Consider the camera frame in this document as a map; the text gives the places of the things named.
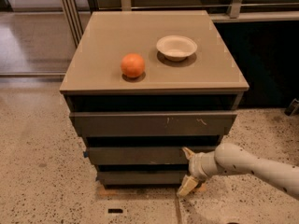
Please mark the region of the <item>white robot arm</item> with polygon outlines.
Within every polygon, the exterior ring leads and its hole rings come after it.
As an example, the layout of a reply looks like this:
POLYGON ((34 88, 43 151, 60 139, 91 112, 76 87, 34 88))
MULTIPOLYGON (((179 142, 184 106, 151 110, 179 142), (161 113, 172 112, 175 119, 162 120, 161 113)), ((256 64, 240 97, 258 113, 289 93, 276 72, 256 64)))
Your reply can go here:
POLYGON ((299 167, 259 158, 243 147, 222 143, 214 151, 195 153, 183 148, 189 174, 183 177, 177 196, 187 196, 214 175, 254 175, 299 200, 299 167))

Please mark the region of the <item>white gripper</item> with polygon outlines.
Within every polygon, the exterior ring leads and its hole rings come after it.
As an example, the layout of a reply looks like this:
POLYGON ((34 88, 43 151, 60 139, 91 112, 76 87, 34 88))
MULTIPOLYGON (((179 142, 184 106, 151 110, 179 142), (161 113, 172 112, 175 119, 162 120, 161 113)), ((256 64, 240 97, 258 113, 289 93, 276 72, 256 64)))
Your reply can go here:
POLYGON ((187 147, 182 151, 187 160, 189 160, 189 172, 191 175, 185 175, 177 191, 177 196, 185 197, 193 191, 200 181, 204 181, 219 173, 219 165, 215 161, 214 152, 194 153, 187 147))

